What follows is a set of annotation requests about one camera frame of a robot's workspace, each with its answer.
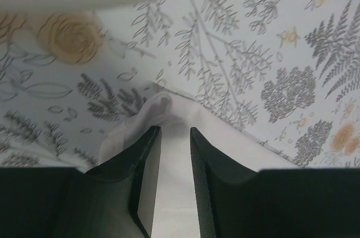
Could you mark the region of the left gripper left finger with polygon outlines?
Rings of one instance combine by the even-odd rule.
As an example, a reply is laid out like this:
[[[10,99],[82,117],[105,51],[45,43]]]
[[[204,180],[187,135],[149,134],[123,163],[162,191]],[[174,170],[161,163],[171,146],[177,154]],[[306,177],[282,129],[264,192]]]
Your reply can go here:
[[[82,173],[75,168],[2,168],[2,237],[150,237],[161,129]]]

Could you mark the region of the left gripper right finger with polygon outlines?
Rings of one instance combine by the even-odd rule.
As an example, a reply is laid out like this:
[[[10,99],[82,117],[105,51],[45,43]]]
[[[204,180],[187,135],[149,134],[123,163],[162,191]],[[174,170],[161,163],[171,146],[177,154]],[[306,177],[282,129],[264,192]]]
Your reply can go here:
[[[190,149],[201,237],[358,237],[359,170],[253,171],[197,128]]]

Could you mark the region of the white t shirt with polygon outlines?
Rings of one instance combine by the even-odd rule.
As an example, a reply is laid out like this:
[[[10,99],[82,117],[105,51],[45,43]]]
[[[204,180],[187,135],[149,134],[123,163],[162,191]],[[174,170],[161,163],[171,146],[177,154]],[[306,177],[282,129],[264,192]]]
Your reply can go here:
[[[184,92],[167,89],[150,97],[138,114],[109,132],[101,144],[99,162],[128,148],[153,125],[161,127],[153,237],[200,237],[190,154],[192,127],[220,151],[252,170],[296,168],[295,164],[234,129]]]

